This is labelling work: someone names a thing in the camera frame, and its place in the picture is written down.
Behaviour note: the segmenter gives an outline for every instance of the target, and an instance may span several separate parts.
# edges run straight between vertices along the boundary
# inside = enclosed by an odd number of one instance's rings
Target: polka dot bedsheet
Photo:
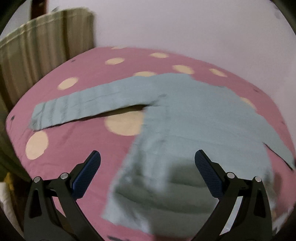
[[[77,201],[81,210],[108,240],[155,240],[152,235],[101,218],[109,185],[141,130],[141,106],[128,107],[92,118],[33,132],[29,122],[34,107],[51,99],[130,76],[186,73],[211,85],[226,86],[265,117],[295,155],[285,122],[271,98],[256,86],[213,64],[152,49],[127,47],[94,48],[57,67],[35,84],[10,112],[6,128],[15,152],[32,178],[57,178],[83,162],[92,150],[101,153],[102,163],[86,194]],[[266,149],[275,174],[278,196],[273,216],[280,215],[296,200],[296,175],[272,151]],[[57,208],[61,207],[55,199]]]

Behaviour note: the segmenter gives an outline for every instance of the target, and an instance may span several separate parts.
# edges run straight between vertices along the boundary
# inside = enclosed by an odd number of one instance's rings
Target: long-sleeved shirt
[[[252,107],[231,90],[186,74],[130,77],[41,103],[31,127],[138,104],[146,106],[141,133],[110,187],[103,214],[115,224],[164,236],[194,235],[217,204],[194,165],[199,149],[225,172],[260,176],[268,192],[273,173],[264,144],[293,167],[291,152]]]

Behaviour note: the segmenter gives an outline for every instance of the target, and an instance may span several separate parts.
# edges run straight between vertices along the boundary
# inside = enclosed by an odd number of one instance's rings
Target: curtain
[[[9,111],[43,76],[94,47],[93,21],[86,8],[66,9],[33,19],[0,41],[0,181],[7,172],[30,179],[5,130]]]

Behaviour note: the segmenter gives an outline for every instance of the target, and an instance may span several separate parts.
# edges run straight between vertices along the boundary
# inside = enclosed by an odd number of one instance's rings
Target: blue rubber tip
[[[101,155],[95,151],[87,160],[87,163],[72,182],[72,197],[73,199],[82,198],[89,184],[101,164]]]
[[[202,152],[199,150],[195,153],[194,161],[203,180],[205,181],[208,189],[210,190],[211,195],[215,198],[222,198],[224,195],[223,182],[210,165],[210,160],[207,160],[202,154]]]

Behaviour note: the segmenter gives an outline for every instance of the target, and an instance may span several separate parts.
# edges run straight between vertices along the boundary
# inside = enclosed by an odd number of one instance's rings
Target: white wall
[[[18,28],[22,24],[29,21],[29,19],[30,19],[31,1],[32,0],[26,0],[17,9],[17,11],[14,13],[14,15],[11,17],[11,19],[7,23],[6,27],[4,28],[2,34],[0,35],[0,39],[4,38],[7,34],[11,33],[16,28]]]
[[[48,0],[49,11],[81,6],[96,13],[97,46],[174,51],[255,84],[296,144],[296,36],[269,0]]]

